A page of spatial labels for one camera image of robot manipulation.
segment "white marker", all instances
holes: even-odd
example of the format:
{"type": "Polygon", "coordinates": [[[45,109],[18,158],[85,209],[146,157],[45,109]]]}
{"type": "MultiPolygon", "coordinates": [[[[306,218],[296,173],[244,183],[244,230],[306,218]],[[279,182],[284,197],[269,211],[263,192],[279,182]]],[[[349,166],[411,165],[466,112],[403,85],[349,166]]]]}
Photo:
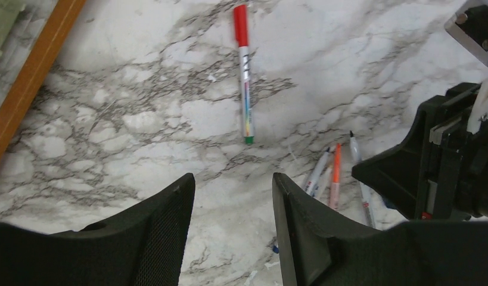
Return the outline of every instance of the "white marker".
{"type": "Polygon", "coordinates": [[[330,184],[330,175],[332,170],[333,170],[333,166],[332,165],[328,166],[324,171],[324,174],[319,179],[320,180],[320,182],[318,182],[319,189],[316,190],[316,196],[315,196],[315,198],[318,199],[318,201],[321,200],[321,197],[323,196],[328,185],[330,184]]]}
{"type": "Polygon", "coordinates": [[[249,39],[247,33],[247,11],[245,5],[233,9],[235,38],[238,42],[240,61],[240,93],[242,95],[242,114],[244,120],[244,138],[247,145],[254,141],[253,110],[251,108],[251,71],[249,67],[249,39]]]}
{"type": "MultiPolygon", "coordinates": [[[[362,161],[361,153],[359,152],[359,145],[354,137],[352,131],[350,131],[350,146],[351,146],[351,155],[353,160],[356,164],[362,161]]],[[[359,182],[359,187],[361,190],[361,200],[363,203],[363,210],[365,212],[366,222],[368,226],[375,228],[375,217],[374,217],[374,210],[372,208],[372,194],[370,193],[370,187],[359,182]]]]}
{"type": "Polygon", "coordinates": [[[310,173],[309,179],[307,183],[303,187],[303,190],[310,196],[314,197],[316,195],[316,186],[318,184],[319,178],[321,177],[321,173],[326,167],[326,163],[328,162],[328,158],[330,157],[330,148],[323,153],[321,158],[319,159],[318,163],[310,173]]]}

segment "red part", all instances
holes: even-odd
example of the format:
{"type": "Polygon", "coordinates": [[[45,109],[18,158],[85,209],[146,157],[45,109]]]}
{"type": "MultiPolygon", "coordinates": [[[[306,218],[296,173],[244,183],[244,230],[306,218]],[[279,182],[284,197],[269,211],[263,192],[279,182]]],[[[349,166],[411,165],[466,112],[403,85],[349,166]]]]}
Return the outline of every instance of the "red part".
{"type": "Polygon", "coordinates": [[[427,212],[423,212],[421,214],[421,219],[431,219],[431,214],[429,214],[427,212]]]}
{"type": "Polygon", "coordinates": [[[237,39],[238,46],[249,46],[245,5],[239,5],[233,9],[233,19],[235,22],[235,39],[237,39]]]}

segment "red cap marker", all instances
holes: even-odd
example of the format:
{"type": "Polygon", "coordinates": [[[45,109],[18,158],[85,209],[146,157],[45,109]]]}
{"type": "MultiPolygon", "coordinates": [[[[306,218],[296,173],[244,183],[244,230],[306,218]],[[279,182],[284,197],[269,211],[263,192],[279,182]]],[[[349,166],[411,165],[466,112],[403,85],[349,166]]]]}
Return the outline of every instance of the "red cap marker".
{"type": "Polygon", "coordinates": [[[242,116],[245,143],[254,142],[254,120],[251,107],[251,72],[249,66],[249,35],[247,33],[247,11],[245,5],[233,9],[235,22],[235,39],[238,42],[238,58],[240,62],[240,92],[242,95],[242,116]]]}

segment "black plastic part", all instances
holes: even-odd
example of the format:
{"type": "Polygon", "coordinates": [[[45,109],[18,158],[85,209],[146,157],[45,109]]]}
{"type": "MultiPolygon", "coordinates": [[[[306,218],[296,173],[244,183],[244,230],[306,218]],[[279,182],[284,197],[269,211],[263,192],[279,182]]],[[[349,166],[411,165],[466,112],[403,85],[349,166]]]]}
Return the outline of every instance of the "black plastic part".
{"type": "Polygon", "coordinates": [[[488,222],[354,222],[287,175],[272,183],[284,286],[488,285],[488,222]]]}
{"type": "Polygon", "coordinates": [[[453,146],[442,148],[430,143],[429,138],[431,128],[471,107],[479,89],[476,83],[460,83],[449,89],[446,96],[437,95],[423,102],[403,142],[354,166],[353,177],[388,199],[408,219],[422,218],[428,200],[428,181],[437,182],[436,211],[432,218],[466,218],[465,213],[453,208],[458,183],[455,178],[459,176],[459,169],[454,166],[461,164],[462,158],[448,156],[448,152],[456,153],[453,146]]]}
{"type": "Polygon", "coordinates": [[[479,138],[474,140],[484,144],[477,146],[472,165],[467,176],[463,178],[463,183],[468,186],[468,192],[471,194],[472,204],[471,208],[465,211],[475,217],[482,215],[488,217],[488,126],[487,131],[482,132],[479,138]]]}
{"type": "Polygon", "coordinates": [[[45,235],[0,223],[0,286],[177,285],[194,192],[186,174],[79,232],[45,235]]]}

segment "pen cap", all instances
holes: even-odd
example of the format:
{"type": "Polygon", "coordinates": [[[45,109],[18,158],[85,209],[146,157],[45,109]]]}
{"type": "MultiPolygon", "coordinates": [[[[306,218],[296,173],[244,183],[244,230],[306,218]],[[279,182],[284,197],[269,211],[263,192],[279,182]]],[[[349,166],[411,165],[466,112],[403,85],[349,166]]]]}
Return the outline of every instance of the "pen cap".
{"type": "Polygon", "coordinates": [[[233,19],[235,22],[235,39],[238,42],[238,46],[249,46],[247,9],[245,5],[239,5],[233,9],[233,19]]]}
{"type": "Polygon", "coordinates": [[[361,153],[359,152],[359,146],[356,138],[351,137],[349,145],[351,149],[351,156],[353,157],[354,162],[359,163],[361,161],[361,153]]]}

